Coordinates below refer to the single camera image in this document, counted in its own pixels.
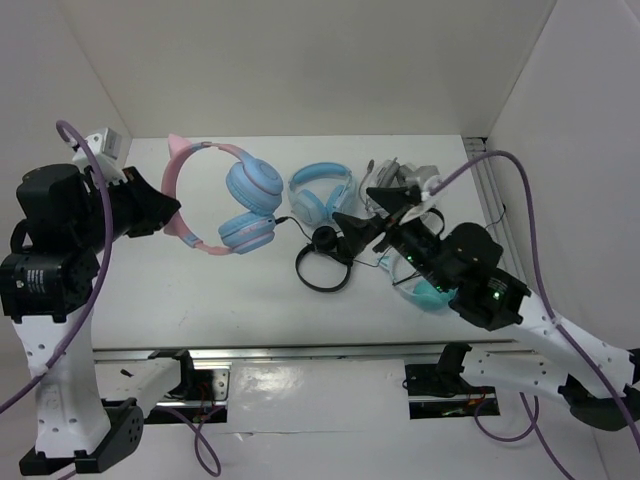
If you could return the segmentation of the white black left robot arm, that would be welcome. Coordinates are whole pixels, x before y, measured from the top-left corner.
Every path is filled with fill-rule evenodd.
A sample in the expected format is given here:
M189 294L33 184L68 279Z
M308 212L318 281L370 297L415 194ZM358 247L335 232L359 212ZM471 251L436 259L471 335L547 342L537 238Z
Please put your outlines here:
M1 263L1 304L22 342L35 385L38 436L20 460L25 476L67 466L98 474L138 447L140 400L98 391L91 316L107 250L119 237L148 236L179 210L133 167L104 192L89 169L54 164L28 172L16 190L25 214Z

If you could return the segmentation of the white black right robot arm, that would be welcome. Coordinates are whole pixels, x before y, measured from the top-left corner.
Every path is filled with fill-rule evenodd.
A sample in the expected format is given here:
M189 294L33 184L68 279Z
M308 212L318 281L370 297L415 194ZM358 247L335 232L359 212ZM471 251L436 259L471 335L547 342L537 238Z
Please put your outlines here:
M419 219L403 220L413 205L411 190L369 192L387 216L333 216L352 253L367 246L376 252L394 249L437 290L454 293L449 307L463 320L502 332L542 357L506 360L466 343L450 343L437 364L441 388L457 392L465 385L494 386L543 396L604 431L619 431L638 421L638 351L614 347L548 312L539 295L499 268L503 249L484 227L465 222L441 236Z

